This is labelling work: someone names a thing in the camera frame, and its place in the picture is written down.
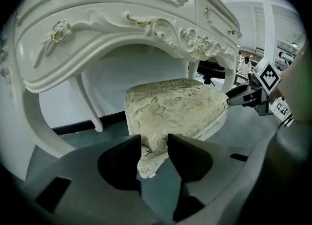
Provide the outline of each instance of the upholstered stool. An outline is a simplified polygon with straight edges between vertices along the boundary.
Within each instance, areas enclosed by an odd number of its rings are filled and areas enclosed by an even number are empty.
[[[225,122],[227,96],[192,79],[138,85],[125,96],[129,134],[142,135],[141,177],[151,178],[168,158],[169,133],[206,140]]]

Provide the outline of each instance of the vanity table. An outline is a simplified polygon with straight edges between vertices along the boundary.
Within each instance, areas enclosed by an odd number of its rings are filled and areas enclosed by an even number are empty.
[[[0,71],[33,142],[59,158],[74,148],[44,120],[39,93],[68,80],[100,132],[81,77],[91,62],[145,44],[187,59],[194,78],[199,61],[212,58],[225,68],[227,92],[240,37],[237,19],[221,0],[23,0],[4,30]]]

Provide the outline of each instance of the floral fabric cushion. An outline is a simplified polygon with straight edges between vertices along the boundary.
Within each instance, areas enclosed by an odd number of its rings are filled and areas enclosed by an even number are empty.
[[[227,96],[192,79],[138,85],[126,92],[133,134],[141,134],[142,161],[168,151],[169,133],[196,137],[227,110]]]

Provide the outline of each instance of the white pillar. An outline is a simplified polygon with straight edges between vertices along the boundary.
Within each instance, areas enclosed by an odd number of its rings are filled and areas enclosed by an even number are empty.
[[[268,2],[263,3],[264,23],[265,23],[265,45],[264,58],[267,59],[271,65],[274,65],[275,57],[275,24],[272,5]]]

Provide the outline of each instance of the gray floor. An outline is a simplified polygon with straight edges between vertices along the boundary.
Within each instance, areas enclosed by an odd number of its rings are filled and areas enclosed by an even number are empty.
[[[264,138],[273,135],[279,123],[279,119],[274,115],[260,117],[252,108],[233,106],[228,111],[223,127],[208,141],[222,145],[253,148]],[[120,122],[105,127],[101,133],[88,130],[64,135],[63,138],[70,145],[82,148],[127,135],[126,122]],[[26,183],[56,160],[56,158],[36,147],[29,163]],[[172,222],[172,213],[179,196],[180,177],[175,172],[171,161],[166,160],[158,170],[156,177],[143,180],[138,176],[142,189],[153,189],[153,191],[144,191],[145,196],[142,198],[168,224]]]

